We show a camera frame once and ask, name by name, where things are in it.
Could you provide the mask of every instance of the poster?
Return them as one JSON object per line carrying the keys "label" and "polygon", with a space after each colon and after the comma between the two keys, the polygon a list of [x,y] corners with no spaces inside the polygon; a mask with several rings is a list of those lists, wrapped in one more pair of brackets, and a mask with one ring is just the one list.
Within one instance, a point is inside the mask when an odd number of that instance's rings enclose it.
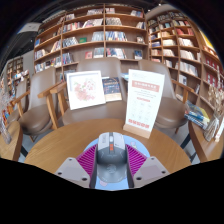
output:
{"label": "poster", "polygon": [[129,69],[126,124],[150,133],[158,113],[165,75]]}

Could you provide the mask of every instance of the bookshelf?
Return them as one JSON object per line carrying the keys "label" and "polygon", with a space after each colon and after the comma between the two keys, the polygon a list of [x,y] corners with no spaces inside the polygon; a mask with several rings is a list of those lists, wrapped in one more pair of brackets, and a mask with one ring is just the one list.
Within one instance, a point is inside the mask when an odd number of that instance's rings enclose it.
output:
{"label": "bookshelf", "polygon": [[[108,8],[114,8],[115,12],[108,12]],[[87,15],[88,10],[91,9],[102,9],[102,13],[100,14],[93,14]],[[132,10],[140,11],[142,17],[131,15]],[[71,20],[64,20],[62,23],[58,24],[58,21],[61,17],[69,14],[74,14],[75,18]],[[121,21],[121,25],[107,25],[106,19],[107,18],[119,18]],[[98,26],[91,26],[91,27],[84,27],[78,28],[75,30],[71,30],[68,32],[61,32],[59,35],[53,36],[55,32],[58,31],[59,28],[62,29],[64,25],[68,25],[71,23],[85,23],[87,20],[93,19],[103,19],[102,25]],[[138,60],[134,57],[134,50],[142,51],[142,58],[147,59],[149,58],[148,52],[148,30],[147,29],[140,29],[137,28],[137,24],[141,22],[146,22],[145,14],[142,8],[127,6],[127,5],[118,5],[118,4],[96,4],[94,6],[87,6],[82,8],[77,8],[74,10],[66,11],[64,14],[50,20],[42,24],[39,30],[44,29],[39,35],[37,35],[36,40],[42,39],[42,42],[37,46],[34,47],[34,56],[35,52],[39,50],[46,50],[47,53],[41,58],[34,60],[34,68],[36,65],[49,61],[56,57],[61,57],[61,63],[59,66],[56,67],[56,75],[57,81],[60,80],[60,74],[62,74],[63,79],[65,79],[64,73],[68,70],[75,70],[77,64],[80,60],[85,59],[85,53],[88,51],[92,51],[94,54],[95,48],[103,48],[104,54],[103,57],[107,57],[106,49],[107,48],[120,48],[124,49],[126,54],[125,59],[120,59],[122,72],[127,73],[128,69],[138,69]],[[103,32],[103,40],[102,41],[91,41],[94,32]],[[124,32],[127,38],[127,41],[118,41],[118,40],[106,40],[105,33],[110,31],[118,31]],[[137,42],[137,36],[143,37],[144,43]],[[63,47],[63,40],[75,37],[76,40],[79,42],[79,39],[82,37],[86,37],[85,43],[79,43],[68,47]],[[51,52],[51,49],[56,41],[61,41],[60,50],[55,52]],[[73,62],[70,64],[63,64],[63,54],[69,53],[72,55]]]}
{"label": "bookshelf", "polygon": [[14,79],[14,75],[20,73],[23,71],[23,58],[19,57],[16,59],[12,59],[10,62],[7,64],[7,83],[8,83],[8,89],[9,91],[12,91],[12,81],[14,81],[14,88],[18,85],[18,82],[20,81],[18,79]]}
{"label": "bookshelf", "polygon": [[[206,80],[206,75],[207,73],[209,73],[210,75],[218,79],[217,76],[217,65],[218,65],[221,72],[221,80],[223,80],[224,82],[222,64],[216,52],[213,49],[210,49],[209,47],[206,46],[205,40],[203,39],[200,30],[195,25],[195,23],[180,11],[174,8],[173,9],[167,8],[166,10],[165,7],[166,6],[164,6],[164,9],[160,7],[159,9],[154,10],[154,12],[151,11],[152,13],[150,12],[147,14],[146,20],[149,34],[148,37],[149,60],[160,59],[162,63],[164,63],[165,60],[169,60],[171,61],[170,64],[172,65],[172,67],[169,66],[167,67],[169,68],[172,79],[179,82],[180,75],[183,75],[187,78],[187,86],[191,87],[194,90],[197,84],[199,84],[200,85],[199,92],[189,93],[188,100],[191,101],[193,104],[196,104],[197,106],[204,108],[208,113],[208,116],[211,117],[214,112],[214,105],[210,104],[208,101],[209,83]],[[181,13],[182,16],[177,17],[176,16],[177,13]],[[170,27],[166,28],[164,26],[164,24],[166,23],[169,23]],[[189,28],[192,29],[193,35],[192,33],[189,34],[190,32],[188,30]],[[179,38],[189,39],[191,43],[193,43],[193,46],[183,46]],[[169,39],[174,40],[176,44],[170,46],[164,46],[163,44],[164,40]],[[155,46],[155,43],[158,41],[161,43],[160,46],[153,47]],[[159,50],[159,52],[157,52],[157,54],[159,53],[159,55],[155,55],[155,50]],[[172,50],[174,56],[164,55],[165,54],[164,50]],[[190,52],[190,54],[193,55],[192,57],[195,58],[195,60],[193,60],[192,58],[191,59],[187,58],[186,55],[184,55],[185,57],[183,57],[183,51]],[[184,71],[182,69],[183,67],[180,68],[181,62],[194,66],[197,69],[198,76],[196,76],[192,72]],[[182,87],[176,86],[175,84],[173,86],[175,94],[183,95]]]}

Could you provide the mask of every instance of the pink object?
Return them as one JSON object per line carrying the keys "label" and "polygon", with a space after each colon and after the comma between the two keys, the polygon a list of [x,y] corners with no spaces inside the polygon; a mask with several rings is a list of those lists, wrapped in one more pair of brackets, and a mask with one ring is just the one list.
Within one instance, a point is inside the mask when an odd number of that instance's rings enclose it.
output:
{"label": "pink object", "polygon": [[141,152],[126,144],[127,155],[128,155],[128,165],[132,177],[140,169],[143,163],[146,161],[147,157]]}
{"label": "pink object", "polygon": [[83,169],[89,174],[90,179],[94,171],[96,147],[97,144],[88,148],[76,158],[76,160],[83,167]]}

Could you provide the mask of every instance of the book spine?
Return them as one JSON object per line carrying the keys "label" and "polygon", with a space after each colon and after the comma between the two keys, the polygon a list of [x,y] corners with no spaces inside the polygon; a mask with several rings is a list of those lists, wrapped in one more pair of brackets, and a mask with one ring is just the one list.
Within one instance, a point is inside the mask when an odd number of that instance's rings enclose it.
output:
{"label": "book spine", "polygon": [[197,124],[199,127],[203,128],[204,129],[204,124],[202,124],[201,122],[195,120],[194,118],[192,118],[191,116],[187,115],[187,114],[184,114],[184,117],[189,120],[189,121],[192,121],[193,123]]}

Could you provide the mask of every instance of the chair backrest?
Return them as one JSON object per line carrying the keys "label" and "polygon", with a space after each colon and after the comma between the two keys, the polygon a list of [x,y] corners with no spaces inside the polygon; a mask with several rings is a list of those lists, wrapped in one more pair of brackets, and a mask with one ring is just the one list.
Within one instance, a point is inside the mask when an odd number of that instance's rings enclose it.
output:
{"label": "chair backrest", "polygon": [[125,89],[125,80],[121,77],[121,62],[118,58],[93,58],[85,59],[77,65],[77,72],[82,71],[101,71],[102,77],[118,77],[121,88],[122,100],[127,102],[127,91]]}
{"label": "chair backrest", "polygon": [[138,66],[139,66],[139,69],[142,71],[157,72],[160,74],[164,74],[165,82],[164,82],[162,96],[176,99],[175,93],[173,90],[173,84],[170,77],[170,72],[166,65],[160,62],[142,59],[142,60],[139,60]]}
{"label": "chair backrest", "polygon": [[[28,110],[46,104],[46,97],[38,98],[38,94],[56,84],[56,69],[50,67],[42,72],[38,72],[32,76],[30,85],[30,102]],[[56,110],[57,99],[56,94],[52,96],[54,107]]]}
{"label": "chair backrest", "polygon": [[[24,78],[24,80],[21,81],[16,88],[16,98],[20,97],[26,91],[27,91],[27,79]],[[22,105],[23,111],[25,111],[28,107],[28,98],[27,97],[22,98],[21,105]]]}

